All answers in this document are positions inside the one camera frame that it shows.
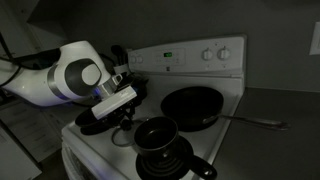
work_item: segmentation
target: saucepan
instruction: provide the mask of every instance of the saucepan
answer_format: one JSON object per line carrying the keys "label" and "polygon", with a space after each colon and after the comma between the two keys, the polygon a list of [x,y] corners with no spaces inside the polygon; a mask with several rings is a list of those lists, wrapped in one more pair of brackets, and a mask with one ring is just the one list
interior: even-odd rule
{"label": "saucepan", "polygon": [[147,160],[161,162],[166,158],[177,158],[203,179],[213,180],[217,171],[207,161],[186,153],[179,143],[178,126],[167,117],[154,117],[143,122],[135,131],[137,152]]}

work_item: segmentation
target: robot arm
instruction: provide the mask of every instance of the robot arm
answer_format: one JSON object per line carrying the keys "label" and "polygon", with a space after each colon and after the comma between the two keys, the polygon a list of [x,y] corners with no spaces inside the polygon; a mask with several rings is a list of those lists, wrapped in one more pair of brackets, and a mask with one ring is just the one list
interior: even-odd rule
{"label": "robot arm", "polygon": [[[136,97],[130,86],[114,93],[121,75],[112,77],[87,41],[67,44],[60,51],[60,59],[52,67],[43,70],[21,68],[19,74],[2,88],[38,106],[82,99],[97,89],[102,101],[88,110],[96,120]],[[17,65],[0,61],[0,84],[9,79],[16,69]]]}

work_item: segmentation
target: pan handle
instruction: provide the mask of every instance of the pan handle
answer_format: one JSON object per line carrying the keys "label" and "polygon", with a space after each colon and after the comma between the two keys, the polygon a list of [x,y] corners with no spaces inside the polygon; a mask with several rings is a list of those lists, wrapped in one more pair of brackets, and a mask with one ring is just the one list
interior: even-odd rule
{"label": "pan handle", "polygon": [[232,121],[238,121],[262,128],[272,129],[272,130],[288,130],[291,126],[290,124],[282,121],[275,121],[269,119],[258,119],[258,118],[247,118],[247,117],[235,117],[226,115],[217,115],[203,120],[203,124],[209,123],[212,119],[217,117],[225,118]]}

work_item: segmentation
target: electrical outlet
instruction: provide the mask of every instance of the electrical outlet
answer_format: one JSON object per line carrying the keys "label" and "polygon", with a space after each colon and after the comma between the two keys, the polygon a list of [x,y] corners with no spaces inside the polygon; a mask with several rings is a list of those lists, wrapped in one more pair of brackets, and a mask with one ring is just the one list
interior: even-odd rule
{"label": "electrical outlet", "polygon": [[320,54],[320,22],[316,22],[309,55]]}

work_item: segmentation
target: countertop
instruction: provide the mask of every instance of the countertop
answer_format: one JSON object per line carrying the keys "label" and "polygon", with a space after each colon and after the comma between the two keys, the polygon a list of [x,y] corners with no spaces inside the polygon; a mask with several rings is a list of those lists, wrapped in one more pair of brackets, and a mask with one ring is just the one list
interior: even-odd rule
{"label": "countertop", "polygon": [[320,93],[248,88],[235,115],[292,127],[273,131],[232,122],[214,162],[217,180],[320,179]]}

